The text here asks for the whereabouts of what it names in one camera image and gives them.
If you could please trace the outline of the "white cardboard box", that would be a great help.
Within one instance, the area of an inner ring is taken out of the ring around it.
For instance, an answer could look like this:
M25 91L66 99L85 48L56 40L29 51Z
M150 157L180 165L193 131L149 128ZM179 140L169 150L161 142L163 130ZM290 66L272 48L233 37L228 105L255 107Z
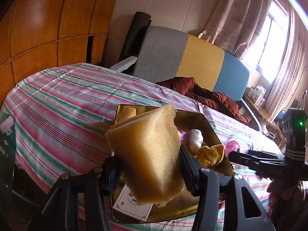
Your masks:
M146 221L153 204L139 204L132 191L124 185L113 204L113 209L139 221Z

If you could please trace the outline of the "white plastic bag ball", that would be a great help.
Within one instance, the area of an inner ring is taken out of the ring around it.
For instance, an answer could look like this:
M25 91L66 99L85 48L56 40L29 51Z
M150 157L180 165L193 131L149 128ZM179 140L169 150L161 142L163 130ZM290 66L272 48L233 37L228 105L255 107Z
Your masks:
M197 153L202 147L204 139L199 129L191 129L188 133L188 147L191 152Z

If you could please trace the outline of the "white box on sill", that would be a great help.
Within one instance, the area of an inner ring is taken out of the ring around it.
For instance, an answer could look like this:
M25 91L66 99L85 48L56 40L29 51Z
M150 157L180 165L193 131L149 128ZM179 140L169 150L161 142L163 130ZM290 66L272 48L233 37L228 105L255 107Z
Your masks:
M266 89L261 85L257 85L255 89L250 89L247 96L252 99L254 105L258 106L266 93Z

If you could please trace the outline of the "striped pink green bedsheet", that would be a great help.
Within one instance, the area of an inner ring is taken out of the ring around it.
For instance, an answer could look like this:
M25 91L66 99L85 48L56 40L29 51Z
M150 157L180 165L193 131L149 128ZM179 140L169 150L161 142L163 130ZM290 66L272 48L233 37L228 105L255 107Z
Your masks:
M119 104L172 104L204 114L222 144L235 141L242 149L280 151L261 132L191 98L92 64L39 71L5 96L1 111L15 119L17 165L45 193L62 173L86 173L109 156L104 134Z

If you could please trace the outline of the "rust red blanket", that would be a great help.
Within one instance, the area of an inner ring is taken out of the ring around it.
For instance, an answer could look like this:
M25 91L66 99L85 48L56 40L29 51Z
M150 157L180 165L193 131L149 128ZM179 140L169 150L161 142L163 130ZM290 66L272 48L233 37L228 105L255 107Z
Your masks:
M240 114L239 109L241 107L228 95L201 88L193 77L174 77L169 80L156 82L156 84L194 99L202 105L236 119L240 123L248 124L251 121L249 116Z

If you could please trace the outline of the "white foam piece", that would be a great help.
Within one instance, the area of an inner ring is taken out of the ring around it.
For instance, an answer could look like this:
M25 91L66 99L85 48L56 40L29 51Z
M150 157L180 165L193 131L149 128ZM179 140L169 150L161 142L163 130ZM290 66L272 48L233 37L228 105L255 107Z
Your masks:
M135 62L137 62L137 57L130 56L130 57L116 63L115 65L110 67L110 69L113 70L113 71L122 72L122 71L130 68L133 64L135 64Z

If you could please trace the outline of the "glass side table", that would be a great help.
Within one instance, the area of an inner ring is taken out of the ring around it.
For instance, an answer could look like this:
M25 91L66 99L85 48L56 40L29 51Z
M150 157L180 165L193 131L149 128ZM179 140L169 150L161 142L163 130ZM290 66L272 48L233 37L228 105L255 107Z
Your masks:
M1 113L1 217L8 219L15 169L16 137L12 116Z

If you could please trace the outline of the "grey yellow blue headboard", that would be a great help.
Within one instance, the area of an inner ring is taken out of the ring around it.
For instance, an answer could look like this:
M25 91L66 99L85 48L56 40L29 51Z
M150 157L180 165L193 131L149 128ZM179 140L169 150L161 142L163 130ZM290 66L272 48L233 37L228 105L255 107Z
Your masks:
M161 26L145 34L133 76L156 83L193 77L204 89L242 99L249 70L229 52L193 35Z

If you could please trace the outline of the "black rolled mat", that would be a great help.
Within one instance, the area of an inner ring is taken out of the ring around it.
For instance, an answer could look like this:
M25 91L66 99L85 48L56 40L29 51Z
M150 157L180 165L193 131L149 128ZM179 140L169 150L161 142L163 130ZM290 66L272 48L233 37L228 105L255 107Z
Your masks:
M127 32L119 61L131 56L138 57L146 31L151 24L151 15L144 12L135 12Z

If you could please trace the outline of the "beige curtain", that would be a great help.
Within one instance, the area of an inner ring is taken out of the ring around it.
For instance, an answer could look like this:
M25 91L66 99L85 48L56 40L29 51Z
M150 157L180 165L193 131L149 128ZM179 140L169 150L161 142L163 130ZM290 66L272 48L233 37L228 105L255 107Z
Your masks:
M260 35L271 0L219 0L199 38L237 58L251 50ZM286 57L265 102L270 121L285 109L300 83L307 56L307 31L294 8L289 10L290 38Z

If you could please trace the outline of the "orange wooden wardrobe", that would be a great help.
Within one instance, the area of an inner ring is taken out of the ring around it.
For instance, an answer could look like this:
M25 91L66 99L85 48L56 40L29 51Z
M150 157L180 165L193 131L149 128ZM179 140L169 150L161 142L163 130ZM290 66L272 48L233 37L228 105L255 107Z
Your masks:
M15 0L1 20L1 99L38 71L102 63L116 0Z

